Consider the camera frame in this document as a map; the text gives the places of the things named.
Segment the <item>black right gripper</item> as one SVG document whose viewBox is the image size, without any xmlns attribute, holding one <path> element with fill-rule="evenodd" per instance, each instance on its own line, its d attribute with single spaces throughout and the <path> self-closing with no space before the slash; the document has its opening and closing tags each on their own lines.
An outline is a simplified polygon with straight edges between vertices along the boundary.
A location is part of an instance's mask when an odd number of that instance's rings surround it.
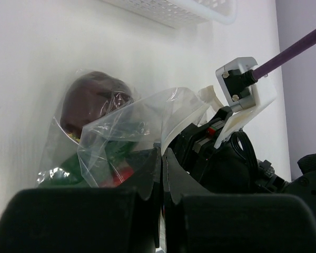
<svg viewBox="0 0 316 253">
<path fill-rule="evenodd" d="M 210 192 L 255 193 L 259 164 L 247 134 L 238 130 L 214 146 L 232 114 L 224 106 L 208 123 L 191 123 L 174 138 L 171 149 L 179 165 Z"/>
</svg>

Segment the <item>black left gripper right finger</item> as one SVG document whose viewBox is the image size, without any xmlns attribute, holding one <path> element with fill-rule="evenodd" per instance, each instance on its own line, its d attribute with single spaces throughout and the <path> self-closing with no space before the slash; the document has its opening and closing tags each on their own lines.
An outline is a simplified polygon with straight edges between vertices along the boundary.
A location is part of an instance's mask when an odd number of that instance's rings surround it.
<svg viewBox="0 0 316 253">
<path fill-rule="evenodd" d="M 284 193 L 217 194 L 163 156 L 167 252 L 316 252 L 316 170 Z"/>
</svg>

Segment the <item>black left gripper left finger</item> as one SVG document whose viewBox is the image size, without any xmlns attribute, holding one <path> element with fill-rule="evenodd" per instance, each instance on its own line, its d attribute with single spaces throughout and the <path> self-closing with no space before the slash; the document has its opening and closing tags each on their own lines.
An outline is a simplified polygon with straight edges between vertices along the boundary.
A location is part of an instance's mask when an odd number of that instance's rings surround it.
<svg viewBox="0 0 316 253">
<path fill-rule="evenodd" d="M 161 152 L 115 188 L 18 192 L 0 218 L 0 252 L 155 252 Z"/>
</svg>

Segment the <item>red fake chili pepper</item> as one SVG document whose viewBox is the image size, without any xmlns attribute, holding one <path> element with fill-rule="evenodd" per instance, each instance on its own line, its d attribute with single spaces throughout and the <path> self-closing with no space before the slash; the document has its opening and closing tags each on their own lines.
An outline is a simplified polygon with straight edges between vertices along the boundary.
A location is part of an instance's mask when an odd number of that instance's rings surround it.
<svg viewBox="0 0 316 253">
<path fill-rule="evenodd" d="M 134 173 L 134 170 L 130 166 L 125 166 L 121 168 L 120 171 L 112 171 L 111 178 L 102 181 L 102 183 L 100 183 L 98 186 L 100 188 L 118 187 L 120 184 L 126 181 L 133 173 Z"/>
</svg>

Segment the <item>green fake cucumber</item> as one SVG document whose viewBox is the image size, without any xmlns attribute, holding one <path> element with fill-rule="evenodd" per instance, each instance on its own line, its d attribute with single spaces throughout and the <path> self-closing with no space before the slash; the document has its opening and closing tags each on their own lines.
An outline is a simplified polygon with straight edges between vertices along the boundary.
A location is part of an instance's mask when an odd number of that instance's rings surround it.
<svg viewBox="0 0 316 253">
<path fill-rule="evenodd" d="M 105 152 L 95 160 L 92 166 L 92 170 L 95 171 L 94 176 L 91 172 L 81 172 L 79 157 L 74 154 L 60 166 L 39 172 L 36 182 L 40 188 L 88 187 L 90 182 L 95 183 L 94 187 L 99 187 L 102 181 L 111 178 L 112 171 L 120 171 L 125 166 L 131 167 L 129 161 L 133 161 L 135 146 L 135 142 L 109 142 L 105 147 Z"/>
</svg>

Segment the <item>clear polka dot zip bag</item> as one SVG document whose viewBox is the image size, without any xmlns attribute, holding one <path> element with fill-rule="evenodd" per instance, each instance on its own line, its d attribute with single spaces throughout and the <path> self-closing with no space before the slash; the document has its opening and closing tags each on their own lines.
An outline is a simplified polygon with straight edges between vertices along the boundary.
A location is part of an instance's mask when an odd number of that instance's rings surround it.
<svg viewBox="0 0 316 253">
<path fill-rule="evenodd" d="M 92 166 L 111 141 L 136 143 L 133 161 L 129 161 L 136 171 L 146 160 L 148 150 L 158 147 L 165 151 L 189 124 L 205 124 L 207 111 L 220 106 L 213 86 L 197 92 L 186 87 L 172 87 L 141 97 L 133 86 L 125 83 L 132 91 L 134 101 L 83 126 L 78 139 L 62 129 L 60 118 L 66 92 L 76 79 L 89 72 L 93 71 L 80 69 L 66 82 L 64 95 L 48 129 L 38 173 L 58 167 L 67 158 L 77 154 L 81 172 L 91 172 L 94 176 Z"/>
</svg>

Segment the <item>dark maroon fake fruit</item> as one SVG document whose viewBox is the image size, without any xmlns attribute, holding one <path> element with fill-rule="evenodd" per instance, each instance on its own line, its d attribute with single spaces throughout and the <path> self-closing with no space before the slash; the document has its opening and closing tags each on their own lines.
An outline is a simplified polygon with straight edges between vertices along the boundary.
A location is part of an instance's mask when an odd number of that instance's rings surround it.
<svg viewBox="0 0 316 253">
<path fill-rule="evenodd" d="M 89 72 L 66 92 L 60 126 L 79 139 L 83 126 L 133 101 L 132 91 L 123 81 L 103 72 Z"/>
</svg>

